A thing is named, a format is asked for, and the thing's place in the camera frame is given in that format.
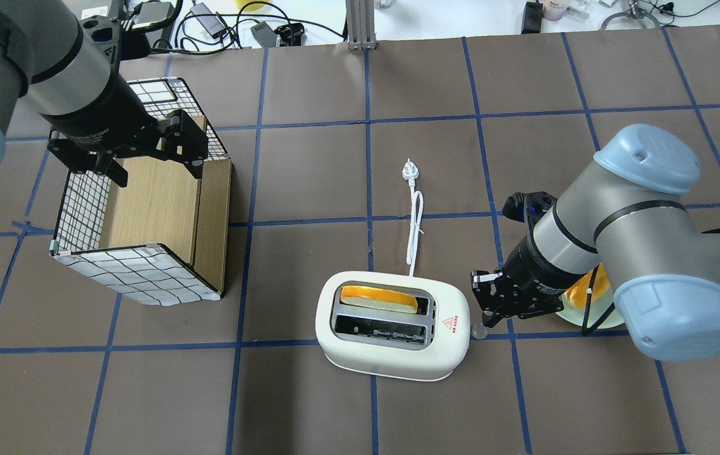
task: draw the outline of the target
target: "black device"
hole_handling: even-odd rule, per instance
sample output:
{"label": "black device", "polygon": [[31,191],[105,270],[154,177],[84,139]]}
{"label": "black device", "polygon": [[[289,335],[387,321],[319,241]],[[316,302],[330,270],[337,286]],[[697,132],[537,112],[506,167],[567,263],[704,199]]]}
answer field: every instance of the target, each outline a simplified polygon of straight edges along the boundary
{"label": "black device", "polygon": [[192,14],[197,16],[197,20],[200,21],[205,31],[208,32],[212,38],[219,38],[227,32],[227,28],[222,21],[213,15],[205,3],[197,3],[192,6]]}
{"label": "black device", "polygon": [[[171,2],[146,2],[140,6],[140,14],[137,16],[136,23],[150,23],[159,20],[165,20],[174,13],[174,5]],[[174,24],[154,32],[146,34],[146,41],[151,48],[169,49],[171,31]]]}
{"label": "black device", "polygon": [[285,23],[275,29],[276,35],[281,38],[281,47],[300,46],[304,31],[304,24],[298,22]]}
{"label": "black device", "polygon": [[539,33],[542,31],[542,3],[527,2],[522,11],[522,31],[520,34]]}
{"label": "black device", "polygon": [[259,44],[264,48],[274,48],[278,44],[278,35],[273,32],[270,24],[265,21],[250,27],[250,32],[253,34],[253,38],[259,41]]}

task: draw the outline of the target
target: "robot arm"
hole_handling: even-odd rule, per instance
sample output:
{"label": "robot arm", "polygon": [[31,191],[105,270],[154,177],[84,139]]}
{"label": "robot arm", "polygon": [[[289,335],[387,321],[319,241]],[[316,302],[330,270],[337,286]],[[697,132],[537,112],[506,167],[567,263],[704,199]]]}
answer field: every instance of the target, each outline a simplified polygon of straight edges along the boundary
{"label": "robot arm", "polygon": [[27,94],[57,131],[49,150],[71,172],[126,186],[114,158],[149,155],[185,164],[200,178],[205,133],[181,110],[150,116],[118,73],[134,41],[125,40],[118,17],[79,21],[60,0],[0,0],[0,161],[16,99]]}
{"label": "robot arm", "polygon": [[558,201],[527,198],[528,235],[501,269],[473,272],[484,324],[559,311],[557,297],[602,262],[642,352],[720,355],[720,233],[700,233],[680,204],[699,176],[680,139],[645,124],[623,129]]}

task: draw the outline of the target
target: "metal stand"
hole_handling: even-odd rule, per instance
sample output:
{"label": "metal stand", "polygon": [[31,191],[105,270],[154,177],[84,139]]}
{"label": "metal stand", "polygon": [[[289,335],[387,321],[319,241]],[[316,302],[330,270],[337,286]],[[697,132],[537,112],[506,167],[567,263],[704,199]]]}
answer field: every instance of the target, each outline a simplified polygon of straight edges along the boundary
{"label": "metal stand", "polygon": [[348,49],[376,49],[374,32],[374,0],[346,0]]}

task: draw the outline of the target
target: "cable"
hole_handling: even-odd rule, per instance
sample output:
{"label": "cable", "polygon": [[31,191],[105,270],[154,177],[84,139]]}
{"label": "cable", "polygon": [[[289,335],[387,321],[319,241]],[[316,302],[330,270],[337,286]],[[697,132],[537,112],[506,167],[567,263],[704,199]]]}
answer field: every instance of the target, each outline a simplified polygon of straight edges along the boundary
{"label": "cable", "polygon": [[595,332],[597,328],[600,328],[605,320],[610,317],[610,314],[615,309],[615,302],[610,303],[610,306],[604,311],[604,313],[593,323],[590,327],[587,326],[587,322],[590,320],[590,302],[593,300],[593,287],[596,284],[596,274],[599,273],[599,266],[593,269],[593,274],[590,276],[590,284],[587,285],[587,300],[585,300],[585,316],[582,318],[582,336],[586,337],[591,333]]}
{"label": "cable", "polygon": [[671,12],[671,11],[668,11],[668,9],[663,9],[661,6],[658,6],[658,5],[657,5],[657,0],[655,0],[655,3],[654,3],[654,4],[652,4],[652,3],[649,2],[648,0],[640,0],[640,2],[647,3],[649,6],[652,6],[652,10],[653,10],[653,11],[657,11],[658,14],[671,16],[671,17],[672,17],[671,21],[669,21],[669,23],[665,24],[665,25],[671,25],[672,23],[674,23],[674,18],[694,17],[695,15],[700,14],[701,12],[705,11],[706,9],[711,8],[711,6],[716,5],[716,3],[720,3],[720,0],[716,0],[716,2],[711,3],[710,5],[706,6],[706,7],[703,8],[703,9],[700,9],[700,11],[695,12],[695,13],[693,13],[693,14],[689,14],[689,15],[676,15],[675,13],[673,13],[673,12]]}
{"label": "cable", "polygon": [[[241,46],[241,41],[239,40],[239,31],[238,27],[240,24],[252,21],[254,23],[259,23],[258,20],[256,20],[256,17],[259,18],[277,18],[277,20],[286,20],[288,23],[293,22],[300,22],[300,23],[308,23],[310,25],[314,25],[319,28],[323,28],[324,30],[327,30],[328,32],[333,33],[334,35],[337,35],[337,37],[340,37],[341,40],[345,41],[346,38],[341,35],[339,32],[334,31],[333,29],[321,24],[312,22],[310,20],[302,20],[301,18],[290,18],[286,12],[284,12],[281,8],[278,8],[278,6],[273,5],[272,3],[267,2],[250,2],[247,3],[245,6],[249,6],[250,4],[268,4],[273,6],[273,8],[278,9],[278,11],[283,14],[283,16],[279,15],[262,15],[262,14],[244,14],[244,12],[241,12],[238,14],[221,14],[218,12],[210,13],[210,14],[192,14],[188,13],[186,14],[179,23],[177,23],[177,27],[174,33],[174,49],[152,49],[152,54],[169,54],[169,52],[177,52],[177,54],[184,54],[184,55],[213,55],[213,54],[219,54],[219,52],[222,52],[226,49],[229,49],[232,46],[237,46],[239,49],[243,49]],[[220,39],[215,42],[205,41],[201,40],[199,38],[195,37],[189,37],[189,35],[186,34],[186,22],[188,20],[191,20],[192,18],[198,18],[198,17],[212,17],[215,16],[221,22],[223,23],[224,27],[226,28],[226,33],[221,35]],[[225,17],[236,17],[236,23],[233,24],[233,27],[229,26],[226,22]],[[180,32],[183,32],[184,37],[180,38]],[[227,44],[224,44],[224,40],[226,38],[230,38],[230,42]],[[195,50],[189,50],[185,49],[185,46],[183,46],[183,43],[186,42],[186,40],[190,41],[192,44],[194,44]],[[196,44],[206,44],[208,46],[216,46],[216,44],[220,44],[222,46],[218,49],[212,49],[210,51],[200,51],[200,48]]]}
{"label": "cable", "polygon": [[406,262],[410,267],[410,276],[413,276],[415,272],[415,257],[418,255],[418,234],[421,231],[421,215],[424,213],[424,196],[421,191],[415,189],[415,179],[418,178],[418,167],[415,167],[415,163],[410,161],[405,163],[405,167],[402,169],[402,178],[408,181],[408,186],[411,190],[411,226],[410,234],[408,235],[408,256]]}

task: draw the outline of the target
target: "warning label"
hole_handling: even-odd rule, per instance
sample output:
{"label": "warning label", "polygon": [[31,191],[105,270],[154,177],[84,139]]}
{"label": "warning label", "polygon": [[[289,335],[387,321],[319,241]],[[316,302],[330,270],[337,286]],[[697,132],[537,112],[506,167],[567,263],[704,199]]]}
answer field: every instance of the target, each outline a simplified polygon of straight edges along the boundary
{"label": "warning label", "polygon": [[448,318],[444,319],[443,322],[444,322],[444,325],[447,326],[447,329],[450,329],[451,331],[453,331],[453,334],[455,333],[455,331],[457,331],[458,315],[455,315],[453,317],[448,317]]}

